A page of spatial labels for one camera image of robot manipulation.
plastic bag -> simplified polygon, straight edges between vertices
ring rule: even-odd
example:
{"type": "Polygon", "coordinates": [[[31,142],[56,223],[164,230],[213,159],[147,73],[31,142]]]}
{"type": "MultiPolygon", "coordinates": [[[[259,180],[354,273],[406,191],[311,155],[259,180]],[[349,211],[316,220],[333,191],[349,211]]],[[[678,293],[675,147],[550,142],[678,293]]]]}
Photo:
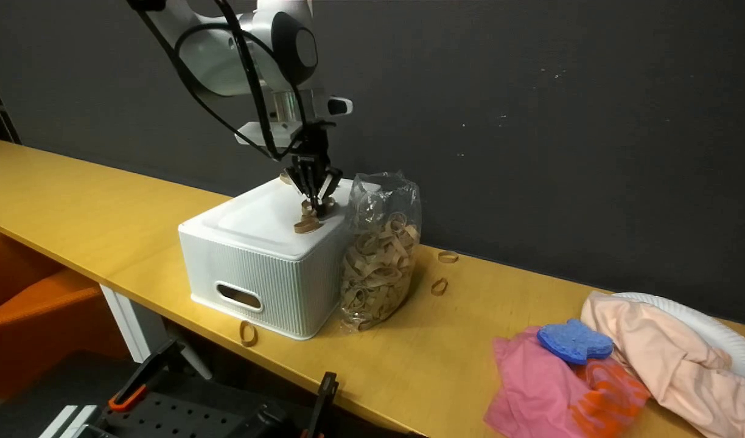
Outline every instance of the plastic bag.
{"type": "Polygon", "coordinates": [[[421,197],[401,172],[370,172],[356,175],[349,208],[356,234],[343,256],[341,314],[363,332],[389,320],[412,287],[421,197]]]}

blue sponge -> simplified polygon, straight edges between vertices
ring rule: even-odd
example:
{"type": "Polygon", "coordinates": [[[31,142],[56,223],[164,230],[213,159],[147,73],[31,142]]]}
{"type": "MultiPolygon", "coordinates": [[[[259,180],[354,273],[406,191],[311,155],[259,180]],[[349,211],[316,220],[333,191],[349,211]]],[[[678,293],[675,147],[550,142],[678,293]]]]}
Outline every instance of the blue sponge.
{"type": "Polygon", "coordinates": [[[613,342],[610,335],[591,332],[578,320],[544,327],[538,342],[567,365],[587,365],[590,359],[610,359],[613,352],[613,342]]]}

orange chair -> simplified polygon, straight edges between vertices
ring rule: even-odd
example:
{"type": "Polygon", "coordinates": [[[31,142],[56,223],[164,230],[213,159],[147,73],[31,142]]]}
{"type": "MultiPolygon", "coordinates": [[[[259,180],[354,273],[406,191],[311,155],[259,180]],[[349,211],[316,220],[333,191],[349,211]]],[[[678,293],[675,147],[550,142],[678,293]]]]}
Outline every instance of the orange chair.
{"type": "Polygon", "coordinates": [[[0,236],[0,400],[78,350],[126,359],[100,287],[0,236]]]}

white plastic container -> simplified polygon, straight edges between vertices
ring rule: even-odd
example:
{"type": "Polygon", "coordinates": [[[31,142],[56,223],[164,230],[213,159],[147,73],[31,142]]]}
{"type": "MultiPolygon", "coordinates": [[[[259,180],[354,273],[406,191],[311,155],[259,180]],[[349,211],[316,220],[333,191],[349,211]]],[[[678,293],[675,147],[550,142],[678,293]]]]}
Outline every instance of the white plastic container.
{"type": "Polygon", "coordinates": [[[338,210],[310,234],[294,234],[302,194],[283,180],[184,221],[193,300],[297,342],[311,338],[338,303],[349,193],[352,180],[341,180],[338,210]]]}

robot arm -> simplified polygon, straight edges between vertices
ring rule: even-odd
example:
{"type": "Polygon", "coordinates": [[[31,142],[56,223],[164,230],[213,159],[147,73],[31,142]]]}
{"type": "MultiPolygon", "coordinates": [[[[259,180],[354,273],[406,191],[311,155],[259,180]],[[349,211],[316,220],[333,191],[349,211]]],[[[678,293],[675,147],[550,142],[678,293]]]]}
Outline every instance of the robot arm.
{"type": "Polygon", "coordinates": [[[324,217],[341,178],[327,155],[327,110],[352,114],[352,102],[319,92],[311,3],[259,0],[251,14],[237,14],[227,0],[215,3],[219,18],[197,14],[187,0],[130,0],[195,98],[254,98],[259,121],[233,129],[237,138],[274,161],[291,155],[291,178],[310,210],[324,217]]]}

